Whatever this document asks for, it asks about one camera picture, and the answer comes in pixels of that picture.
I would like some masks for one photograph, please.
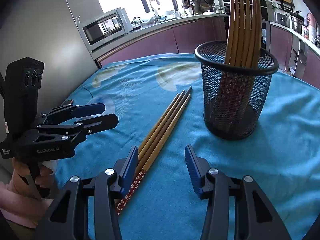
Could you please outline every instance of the utensil holder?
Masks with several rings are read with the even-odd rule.
[[[204,122],[215,135],[237,140],[254,131],[279,64],[261,49],[257,68],[231,67],[224,64],[226,49],[226,41],[209,41],[195,54],[201,62]]]

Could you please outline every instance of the metal bolt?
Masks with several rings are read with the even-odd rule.
[[[72,183],[75,183],[75,182],[77,182],[79,180],[79,177],[78,176],[72,176],[71,178],[70,178],[70,181],[72,182]]]
[[[107,174],[107,175],[112,175],[112,174],[115,173],[115,170],[114,170],[114,169],[106,169],[106,170],[104,171],[104,173]]]
[[[217,169],[215,169],[215,168],[209,169],[209,173],[212,174],[212,175],[217,175],[218,172],[219,172],[219,171],[218,171]]]
[[[248,183],[253,182],[253,178],[251,178],[250,176],[245,176],[245,177],[244,177],[244,180],[245,180],[246,182],[248,182]]]

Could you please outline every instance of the blue tablecloth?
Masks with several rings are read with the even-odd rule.
[[[320,212],[320,91],[282,73],[272,77],[254,133],[241,141],[225,141],[204,124],[201,67],[192,54],[163,54],[104,66],[69,99],[80,105],[103,102],[105,114],[117,114],[119,124],[113,130],[89,135],[73,158],[59,161],[59,186],[73,175],[82,179],[96,176],[126,157],[174,96],[190,85],[191,101],[119,216],[123,239],[200,238],[207,200],[198,199],[193,192],[184,161],[188,143],[198,156],[226,175],[253,176],[292,239],[302,239]],[[91,236],[92,225],[90,211]]]

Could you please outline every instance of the black metal mesh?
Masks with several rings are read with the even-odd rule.
[[[237,73],[230,66],[217,64],[224,63],[226,48],[225,41],[213,41],[196,49],[196,56],[209,60],[198,57],[203,79],[204,121],[217,136],[241,139],[256,127],[278,63],[261,50],[258,71],[241,68]]]

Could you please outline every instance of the purple cabinet door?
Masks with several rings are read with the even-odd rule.
[[[217,32],[212,18],[173,27],[179,53],[194,53],[197,46],[207,41],[215,41]]]
[[[165,30],[163,32],[146,37],[141,41],[137,41],[112,54],[111,56],[102,60],[100,63],[102,66],[104,66],[111,62],[163,53],[178,53],[172,29]]]
[[[311,50],[307,53],[307,64],[302,80],[316,88],[320,88],[320,59]]]
[[[270,53],[278,60],[279,68],[284,70],[287,62],[289,33],[288,31],[280,29],[273,25],[271,25],[270,28]]]

